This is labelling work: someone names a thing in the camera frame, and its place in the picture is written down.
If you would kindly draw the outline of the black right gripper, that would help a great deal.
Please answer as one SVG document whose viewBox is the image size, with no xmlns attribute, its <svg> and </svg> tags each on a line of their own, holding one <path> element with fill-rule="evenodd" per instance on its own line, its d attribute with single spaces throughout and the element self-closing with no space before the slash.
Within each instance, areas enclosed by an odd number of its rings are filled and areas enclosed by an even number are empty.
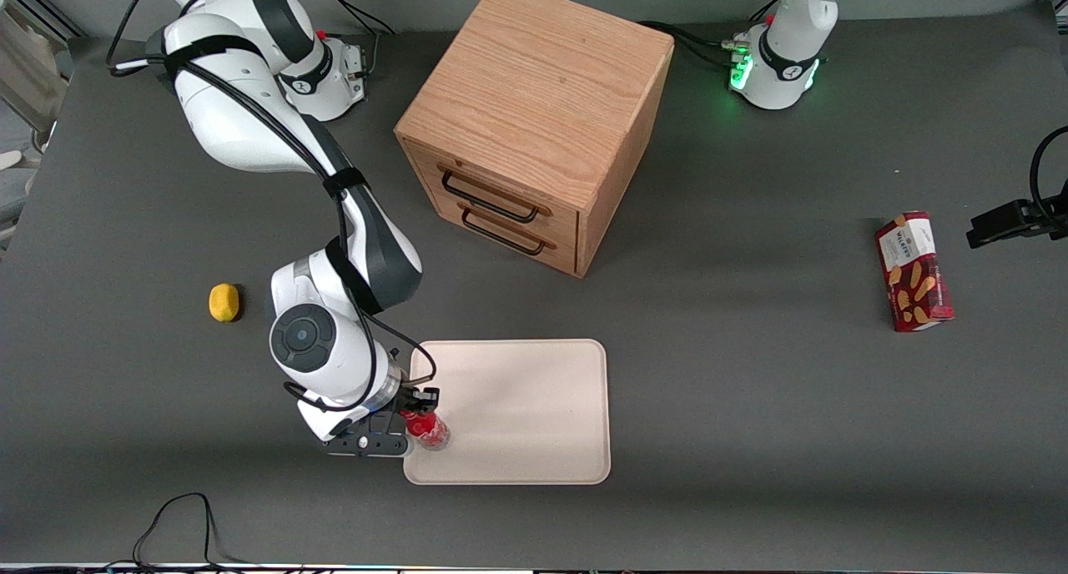
<svg viewBox="0 0 1068 574">
<path fill-rule="evenodd" d="M 397 438 L 409 435 L 409 422 L 413 414 L 437 410 L 440 391 L 436 387 L 420 389 L 402 386 L 396 395 L 380 410 L 371 413 L 359 422 L 359 437 L 378 438 L 393 435 Z"/>
</svg>

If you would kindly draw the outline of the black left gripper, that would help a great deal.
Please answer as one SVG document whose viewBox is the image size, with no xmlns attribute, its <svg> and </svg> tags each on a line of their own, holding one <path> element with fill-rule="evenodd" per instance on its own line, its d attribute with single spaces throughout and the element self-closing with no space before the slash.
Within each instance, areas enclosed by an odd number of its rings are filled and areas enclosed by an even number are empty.
<svg viewBox="0 0 1068 574">
<path fill-rule="evenodd" d="M 1042 200 L 1035 208 L 1028 200 L 1014 200 L 988 210 L 972 218 L 965 241 L 972 249 L 978 249 L 994 242 L 1042 234 L 1053 242 L 1067 239 L 1067 201 Z"/>
</svg>

